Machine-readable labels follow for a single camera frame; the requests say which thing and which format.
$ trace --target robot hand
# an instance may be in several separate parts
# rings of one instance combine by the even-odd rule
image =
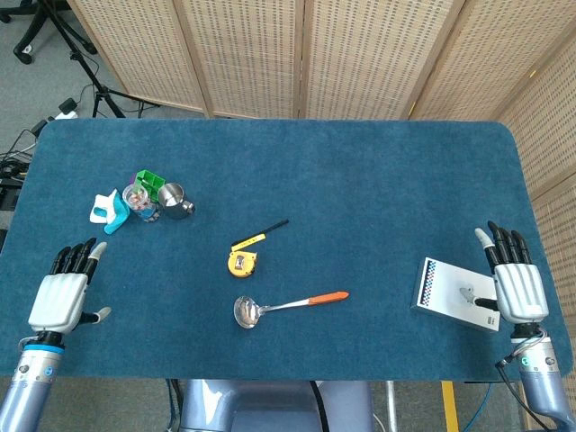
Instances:
[[[52,331],[66,335],[79,324],[98,323],[112,311],[109,307],[96,313],[84,313],[86,290],[106,243],[90,253],[96,239],[72,248],[64,247],[40,284],[28,323],[35,331]]]
[[[502,318],[514,324],[542,321],[548,316],[548,304],[540,272],[532,264],[527,243],[517,231],[510,234],[492,221],[488,226],[494,242],[480,228],[475,233],[494,275]]]

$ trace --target checkered pattern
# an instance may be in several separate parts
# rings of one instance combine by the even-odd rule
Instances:
[[[432,293],[432,284],[434,283],[434,274],[436,271],[436,261],[428,261],[426,267],[426,275],[424,280],[424,289],[422,290],[422,297],[420,298],[420,303],[424,306],[430,304],[430,295]]]

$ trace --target light blue plastic object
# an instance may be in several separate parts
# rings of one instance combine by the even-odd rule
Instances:
[[[112,234],[115,232],[128,219],[128,216],[130,215],[130,208],[122,200],[118,193],[114,196],[113,204],[116,217],[112,222],[107,223],[104,227],[104,232],[106,234]]]

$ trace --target metal pole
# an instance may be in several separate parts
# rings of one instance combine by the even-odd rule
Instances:
[[[398,432],[396,424],[396,400],[394,399],[394,381],[386,382],[386,397],[388,401],[388,431]]]

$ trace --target tripod stand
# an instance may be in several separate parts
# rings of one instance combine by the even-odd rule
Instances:
[[[86,60],[84,59],[84,55],[82,54],[82,51],[80,51],[78,46],[72,41],[72,39],[70,39],[70,37],[66,33],[66,30],[64,29],[64,26],[60,22],[59,17],[56,15],[56,13],[50,7],[49,0],[38,0],[38,4],[44,10],[46,15],[50,18],[50,20],[54,23],[54,25],[56,26],[56,29],[58,30],[58,33],[60,33],[60,35],[62,36],[62,38],[66,42],[66,44],[70,47],[70,51],[71,51],[70,52],[70,59],[75,60],[80,64],[80,66],[86,72],[86,74],[88,75],[88,77],[92,81],[92,84],[96,88],[96,91],[94,93],[94,109],[92,110],[92,117],[95,117],[96,114],[98,113],[98,105],[100,104],[100,101],[102,101],[102,100],[104,100],[106,102],[106,104],[110,107],[110,109],[112,110],[112,112],[114,113],[114,115],[116,117],[118,117],[118,118],[125,118],[126,117],[124,115],[124,113],[122,112],[122,110],[120,109],[120,107],[114,102],[111,95],[118,95],[121,97],[125,97],[127,99],[131,99],[132,101],[140,102],[141,104],[139,105],[139,111],[138,111],[139,117],[142,114],[142,110],[143,110],[142,105],[143,104],[149,104],[152,106],[160,106],[157,103],[148,102],[144,99],[130,96],[129,94],[117,92],[115,90],[108,88],[105,85],[102,85],[102,83],[100,83],[100,81],[98,81],[98,78],[96,78],[96,75],[94,74],[92,69],[86,63]]]

